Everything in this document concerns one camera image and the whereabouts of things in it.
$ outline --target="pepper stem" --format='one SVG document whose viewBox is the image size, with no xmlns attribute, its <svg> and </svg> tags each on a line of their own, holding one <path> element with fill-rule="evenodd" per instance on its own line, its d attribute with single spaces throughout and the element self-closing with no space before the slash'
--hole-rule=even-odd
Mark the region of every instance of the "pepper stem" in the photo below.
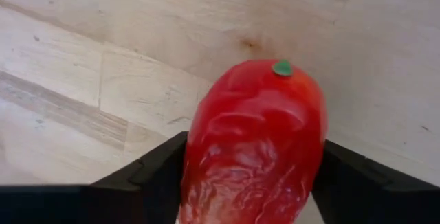
<svg viewBox="0 0 440 224">
<path fill-rule="evenodd" d="M 290 65 L 288 60 L 281 60 L 272 66 L 272 70 L 279 76 L 292 76 L 294 69 Z"/>
</svg>

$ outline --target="glossy red surface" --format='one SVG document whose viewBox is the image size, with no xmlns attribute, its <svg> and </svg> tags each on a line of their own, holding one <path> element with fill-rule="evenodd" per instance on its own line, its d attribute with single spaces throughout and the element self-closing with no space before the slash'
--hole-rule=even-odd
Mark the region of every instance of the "glossy red surface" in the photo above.
<svg viewBox="0 0 440 224">
<path fill-rule="evenodd" d="M 231 68 L 201 101 L 182 179 L 181 224 L 291 224 L 319 168 L 327 114 L 302 70 L 278 60 Z"/>
</svg>

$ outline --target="wooden surface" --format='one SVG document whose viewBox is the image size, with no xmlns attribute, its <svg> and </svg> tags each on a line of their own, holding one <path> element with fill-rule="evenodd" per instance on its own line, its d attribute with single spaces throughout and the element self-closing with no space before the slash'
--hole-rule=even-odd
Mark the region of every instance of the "wooden surface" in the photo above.
<svg viewBox="0 0 440 224">
<path fill-rule="evenodd" d="M 329 139 L 440 186 L 440 0 L 0 0 L 1 183 L 91 182 L 188 129 L 227 68 L 287 58 Z"/>
</svg>

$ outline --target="red bell pepper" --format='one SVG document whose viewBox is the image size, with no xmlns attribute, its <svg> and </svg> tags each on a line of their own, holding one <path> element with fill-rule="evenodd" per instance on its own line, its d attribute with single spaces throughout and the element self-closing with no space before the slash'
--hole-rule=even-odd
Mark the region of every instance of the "red bell pepper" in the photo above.
<svg viewBox="0 0 440 224">
<path fill-rule="evenodd" d="M 319 86 L 287 61 L 250 60 L 200 102 L 188 137 L 181 224 L 291 224 L 322 159 Z"/>
</svg>

